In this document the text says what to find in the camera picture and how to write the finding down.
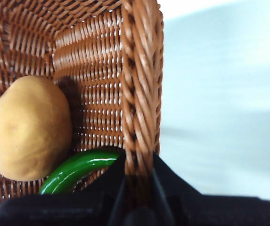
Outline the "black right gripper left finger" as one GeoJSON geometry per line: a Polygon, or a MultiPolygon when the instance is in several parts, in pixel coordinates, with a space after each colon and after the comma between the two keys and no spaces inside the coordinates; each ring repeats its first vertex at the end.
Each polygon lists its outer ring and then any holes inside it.
{"type": "Polygon", "coordinates": [[[38,194],[0,205],[0,226],[105,226],[124,177],[125,155],[76,154],[57,167],[38,194]]]}

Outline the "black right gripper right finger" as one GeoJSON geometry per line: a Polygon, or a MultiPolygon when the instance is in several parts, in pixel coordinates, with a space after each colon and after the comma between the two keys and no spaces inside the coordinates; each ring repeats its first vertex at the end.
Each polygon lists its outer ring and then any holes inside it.
{"type": "Polygon", "coordinates": [[[155,211],[165,226],[270,226],[270,200],[208,195],[181,179],[153,156],[155,211]]]}

